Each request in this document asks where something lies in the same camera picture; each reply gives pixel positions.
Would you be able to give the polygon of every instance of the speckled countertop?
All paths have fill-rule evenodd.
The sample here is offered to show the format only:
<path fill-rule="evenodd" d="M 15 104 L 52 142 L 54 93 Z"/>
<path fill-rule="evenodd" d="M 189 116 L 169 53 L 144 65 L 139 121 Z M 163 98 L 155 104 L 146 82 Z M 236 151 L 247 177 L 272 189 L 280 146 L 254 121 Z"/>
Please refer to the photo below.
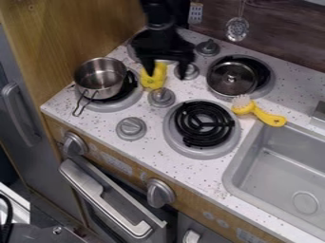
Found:
<path fill-rule="evenodd" d="M 185 39 L 194 44 L 206 41 L 207 36 L 189 31 L 180 30 Z M 277 114 L 284 115 L 289 122 L 316 130 L 321 134 L 325 131 L 309 125 L 310 116 L 320 100 L 325 100 L 325 74 L 309 68 L 294 65 L 277 58 L 273 58 L 255 51 L 224 43 L 216 40 L 221 51 L 217 57 L 198 57 L 196 64 L 201 74 L 206 73 L 209 64 L 217 58 L 230 54 L 244 54 L 256 57 L 267 63 L 276 74 L 277 82 L 271 93 L 258 103 L 263 108 Z M 109 57 L 123 61 L 127 66 L 137 71 L 140 65 L 128 58 L 126 47 L 120 46 L 111 52 Z M 174 76 L 174 65 L 168 67 L 166 87 L 171 88 L 177 95 L 177 103 L 191 99 L 206 99 L 222 103 L 228 107 L 230 103 L 218 100 L 206 86 L 205 77 L 200 75 L 192 81 L 180 81 Z M 69 85 L 43 104 L 42 111 L 70 127 L 78 130 L 99 143 L 110 147 L 121 154 L 139 162 L 156 173 L 169 177 L 171 180 L 188 188 L 196 194 L 215 203 L 222 209 L 250 222 L 265 232 L 287 242 L 323 242 L 320 239 L 303 232 L 275 216 L 269 215 L 261 209 L 231 196 L 223 187 L 221 177 L 232 157 L 238 150 L 243 139 L 247 136 L 256 119 L 253 116 L 240 118 L 242 129 L 239 146 L 227 156 L 220 159 L 196 160 L 186 158 L 173 149 L 163 139 L 163 117 L 168 108 L 159 109 L 149 105 L 147 93 L 133 106 L 117 113 L 95 113 L 85 110 L 83 115 L 75 118 L 71 115 L 76 105 L 74 90 Z M 126 117 L 139 117 L 148 127 L 148 132 L 141 140 L 129 142 L 118 138 L 115 133 L 116 124 Z M 206 212 L 205 216 L 217 220 L 217 215 Z"/>

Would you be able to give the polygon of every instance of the sink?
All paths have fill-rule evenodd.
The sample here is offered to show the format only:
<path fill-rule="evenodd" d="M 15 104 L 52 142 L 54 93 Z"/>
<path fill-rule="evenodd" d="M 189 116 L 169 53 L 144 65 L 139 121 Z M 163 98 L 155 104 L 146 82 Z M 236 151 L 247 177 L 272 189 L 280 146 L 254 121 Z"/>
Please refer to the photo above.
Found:
<path fill-rule="evenodd" d="M 223 174 L 226 190 L 325 240 L 325 137 L 257 121 Z"/>

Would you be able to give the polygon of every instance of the oven door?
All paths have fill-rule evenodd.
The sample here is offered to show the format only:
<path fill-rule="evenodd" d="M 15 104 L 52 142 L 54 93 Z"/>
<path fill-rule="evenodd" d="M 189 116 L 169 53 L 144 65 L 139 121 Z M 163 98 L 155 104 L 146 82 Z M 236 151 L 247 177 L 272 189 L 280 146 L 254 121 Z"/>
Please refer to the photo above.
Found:
<path fill-rule="evenodd" d="M 83 199 L 90 228 L 107 242 L 168 242 L 167 223 L 85 158 L 66 159 L 60 172 Z"/>

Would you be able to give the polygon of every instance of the refrigerator handle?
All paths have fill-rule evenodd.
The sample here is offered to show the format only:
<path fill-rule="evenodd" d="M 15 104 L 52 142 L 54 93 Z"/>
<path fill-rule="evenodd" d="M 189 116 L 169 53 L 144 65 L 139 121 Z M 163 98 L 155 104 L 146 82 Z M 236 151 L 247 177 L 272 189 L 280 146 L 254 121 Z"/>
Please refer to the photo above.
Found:
<path fill-rule="evenodd" d="M 16 83 L 7 84 L 2 89 L 1 96 L 5 101 L 5 105 L 10 115 L 10 118 L 13 124 L 15 125 L 18 133 L 22 137 L 23 141 L 26 143 L 28 147 L 32 147 L 36 145 L 41 140 L 41 137 L 36 133 L 34 126 L 32 127 L 26 124 L 22 119 L 17 99 L 20 99 L 24 106 L 25 103 L 20 94 L 20 89 L 18 84 Z M 33 124 L 30 114 L 28 112 L 26 112 L 26 114 L 28 116 L 28 120 L 30 124 Z"/>

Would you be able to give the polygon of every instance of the stove knob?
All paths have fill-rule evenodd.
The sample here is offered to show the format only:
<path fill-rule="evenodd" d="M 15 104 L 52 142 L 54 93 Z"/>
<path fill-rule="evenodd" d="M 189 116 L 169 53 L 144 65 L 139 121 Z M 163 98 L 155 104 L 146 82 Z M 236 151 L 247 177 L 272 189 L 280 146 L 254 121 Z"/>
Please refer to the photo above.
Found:
<path fill-rule="evenodd" d="M 180 75 L 180 66 L 177 65 L 174 69 L 174 74 L 175 76 L 180 79 L 181 78 L 181 75 Z M 196 79 L 198 76 L 200 75 L 200 71 L 199 71 L 199 68 L 194 65 L 194 64 L 189 64 L 187 66 L 187 70 L 185 72 L 185 77 L 184 79 L 185 80 L 194 80 Z"/>
<path fill-rule="evenodd" d="M 152 178 L 147 183 L 147 201 L 153 208 L 160 209 L 165 204 L 175 202 L 173 190 L 161 180 Z"/>
<path fill-rule="evenodd" d="M 152 106 L 166 108 L 175 103 L 175 93 L 168 88 L 152 90 L 148 95 L 148 101 Z"/>
<path fill-rule="evenodd" d="M 146 133 L 146 125 L 139 118 L 125 118 L 117 124 L 116 133 L 122 140 L 139 140 Z"/>
<path fill-rule="evenodd" d="M 88 152 L 86 143 L 74 133 L 67 132 L 64 138 L 63 153 L 68 158 L 82 156 Z"/>
<path fill-rule="evenodd" d="M 220 52 L 220 47 L 212 39 L 209 39 L 207 42 L 199 43 L 196 50 L 202 56 L 212 57 Z"/>

